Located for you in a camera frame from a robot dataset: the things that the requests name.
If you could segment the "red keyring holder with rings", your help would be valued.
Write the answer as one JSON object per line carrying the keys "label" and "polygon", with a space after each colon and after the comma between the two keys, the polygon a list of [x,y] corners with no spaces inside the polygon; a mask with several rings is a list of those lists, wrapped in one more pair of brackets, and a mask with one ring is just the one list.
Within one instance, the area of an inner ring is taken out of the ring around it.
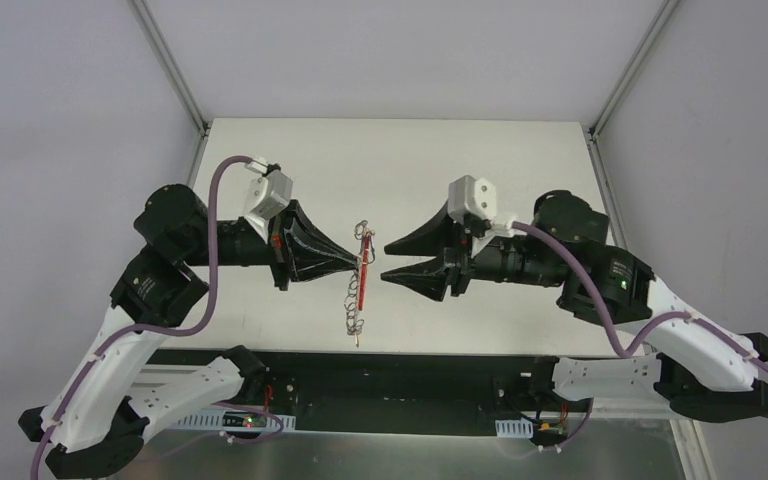
{"label": "red keyring holder with rings", "polygon": [[359,250],[356,254],[355,267],[347,286],[343,307],[345,310],[346,333],[353,339],[355,347],[359,348],[360,337],[365,323],[361,314],[365,305],[369,266],[376,260],[375,232],[370,228],[367,220],[361,220],[355,225],[354,237],[359,242]]}

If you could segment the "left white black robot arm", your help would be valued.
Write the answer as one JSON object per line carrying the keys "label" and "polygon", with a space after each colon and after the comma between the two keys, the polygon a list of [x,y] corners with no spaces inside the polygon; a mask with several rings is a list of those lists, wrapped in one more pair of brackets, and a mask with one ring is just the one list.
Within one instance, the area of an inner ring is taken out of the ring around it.
{"label": "left white black robot arm", "polygon": [[265,266],[280,290],[355,267],[355,256],[315,227],[284,188],[257,179],[253,196],[235,220],[219,218],[217,186],[206,198],[182,184],[149,197],[134,223],[145,245],[116,282],[82,364],[54,400],[20,416],[37,446],[32,478],[42,468],[57,479],[110,476],[177,421],[216,403],[248,405],[263,396],[265,365],[242,345],[151,393],[132,390],[167,339],[205,329],[221,267]]}

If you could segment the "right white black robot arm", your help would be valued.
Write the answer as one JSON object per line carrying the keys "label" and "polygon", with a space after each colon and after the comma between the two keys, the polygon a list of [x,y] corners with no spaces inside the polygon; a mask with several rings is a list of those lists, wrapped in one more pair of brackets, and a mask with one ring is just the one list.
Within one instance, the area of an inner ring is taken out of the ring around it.
{"label": "right white black robot arm", "polygon": [[558,288],[558,307],[601,326],[612,345],[620,333],[632,336],[613,359],[538,359],[527,393],[540,409],[614,398],[656,401],[707,423],[768,416],[768,383],[758,372],[768,361],[768,337],[715,325],[648,264],[610,245],[609,225],[566,190],[541,195],[523,230],[501,217],[441,209],[386,246],[416,263],[382,279],[434,301],[460,296],[474,281]]}

